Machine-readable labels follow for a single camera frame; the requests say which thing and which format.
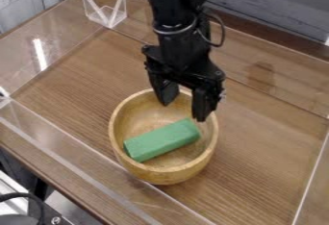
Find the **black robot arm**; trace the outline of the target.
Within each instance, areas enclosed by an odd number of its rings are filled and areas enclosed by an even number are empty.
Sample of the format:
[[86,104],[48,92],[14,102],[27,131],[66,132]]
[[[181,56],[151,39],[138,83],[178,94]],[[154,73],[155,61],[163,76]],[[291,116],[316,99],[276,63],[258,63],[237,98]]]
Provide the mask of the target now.
[[170,105],[180,95],[180,87],[192,90],[192,114],[202,122],[216,111],[224,95],[225,72],[210,59],[212,15],[208,0],[149,0],[153,12],[155,45],[143,47],[147,57],[149,81],[158,98]]

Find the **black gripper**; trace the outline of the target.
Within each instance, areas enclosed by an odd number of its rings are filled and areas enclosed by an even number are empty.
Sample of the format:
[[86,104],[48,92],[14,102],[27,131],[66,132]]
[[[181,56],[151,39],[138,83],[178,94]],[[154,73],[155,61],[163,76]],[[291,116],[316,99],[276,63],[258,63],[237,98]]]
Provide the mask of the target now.
[[180,95],[180,85],[185,86],[193,90],[193,117],[205,122],[222,99],[225,72],[208,57],[184,69],[173,67],[165,63],[161,48],[155,45],[146,45],[142,53],[147,57],[149,81],[161,104],[169,106]]

